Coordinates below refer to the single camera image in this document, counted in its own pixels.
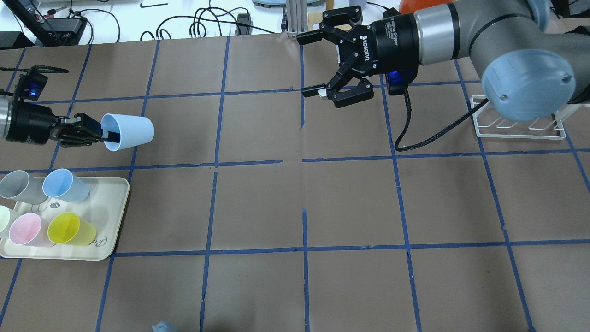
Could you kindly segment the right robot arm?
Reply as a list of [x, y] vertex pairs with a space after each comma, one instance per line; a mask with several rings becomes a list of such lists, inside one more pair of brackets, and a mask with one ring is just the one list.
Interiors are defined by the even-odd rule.
[[507, 120], [589, 103], [590, 38], [546, 33], [548, 0], [456, 0], [369, 25], [361, 25], [361, 10], [326, 11], [317, 30], [297, 36], [301, 45], [328, 40], [339, 54], [333, 78], [304, 88], [303, 96], [347, 107], [373, 97], [368, 77], [468, 57], [484, 95]]

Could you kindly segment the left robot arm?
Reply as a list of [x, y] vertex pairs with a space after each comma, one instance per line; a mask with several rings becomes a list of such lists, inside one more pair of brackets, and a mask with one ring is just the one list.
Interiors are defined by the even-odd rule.
[[121, 141], [120, 133], [106, 130], [85, 113], [72, 118], [55, 116], [49, 107], [9, 98], [1, 99], [0, 134], [9, 142], [44, 145], [51, 140], [59, 142], [61, 147]]

